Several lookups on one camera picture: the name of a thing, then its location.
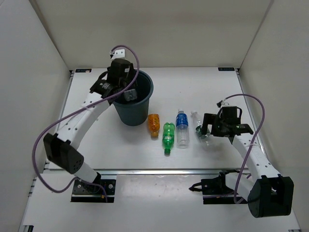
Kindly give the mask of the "green label water bottle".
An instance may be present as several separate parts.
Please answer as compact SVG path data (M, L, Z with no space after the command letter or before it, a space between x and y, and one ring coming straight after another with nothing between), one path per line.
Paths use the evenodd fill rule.
M199 139L199 143L205 149L214 149L215 143L211 137L211 133L209 129L207 129L206 134L202 133L202 126L203 126L203 118L201 115L198 114L197 111L191 111L191 117L193 119L194 129L196 131L197 137Z

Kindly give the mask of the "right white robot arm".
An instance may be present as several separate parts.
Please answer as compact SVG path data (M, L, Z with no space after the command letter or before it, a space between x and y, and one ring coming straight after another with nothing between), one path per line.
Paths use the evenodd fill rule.
M251 127L241 123L241 115L236 106L223 106L217 114L205 113L202 132L211 126L212 136L228 138L246 162L251 178L239 177L238 171L221 171L216 178L202 180L203 194L237 193L255 218L287 216L292 210L294 183L272 166L255 142Z

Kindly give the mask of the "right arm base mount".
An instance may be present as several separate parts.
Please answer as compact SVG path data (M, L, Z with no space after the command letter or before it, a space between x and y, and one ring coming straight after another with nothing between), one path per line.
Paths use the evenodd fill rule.
M200 182L193 184L189 190L201 192L204 205L234 204L234 191L225 184L225 176L231 173L239 173L239 171L221 171L215 178L201 179Z

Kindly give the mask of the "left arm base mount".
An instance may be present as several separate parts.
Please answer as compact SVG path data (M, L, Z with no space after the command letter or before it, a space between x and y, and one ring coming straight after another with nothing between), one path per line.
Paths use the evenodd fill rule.
M75 180L70 201L73 203L114 203L116 179L102 177L100 185L105 189L106 195L98 186Z

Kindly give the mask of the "blue label water bottle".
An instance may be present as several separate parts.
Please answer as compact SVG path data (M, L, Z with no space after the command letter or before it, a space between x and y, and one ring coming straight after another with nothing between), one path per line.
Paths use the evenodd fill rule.
M183 109L178 109L178 114L176 116L176 133L177 145L180 148L188 147L190 142L188 118Z

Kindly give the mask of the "small Pepsi bottle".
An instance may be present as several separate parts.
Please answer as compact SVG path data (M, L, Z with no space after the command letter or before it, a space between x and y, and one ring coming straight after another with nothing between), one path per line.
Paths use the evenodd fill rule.
M135 88L124 91L123 95L127 102L134 101L137 99L137 91Z

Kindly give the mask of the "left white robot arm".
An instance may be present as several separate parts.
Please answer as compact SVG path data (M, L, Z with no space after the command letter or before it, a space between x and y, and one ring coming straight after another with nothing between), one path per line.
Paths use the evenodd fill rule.
M123 58L113 60L90 88L81 112L72 116L54 135L48 133L43 138L48 160L85 181L84 187L90 193L100 190L100 177L85 163L77 149L97 118L133 81L135 75L133 63Z

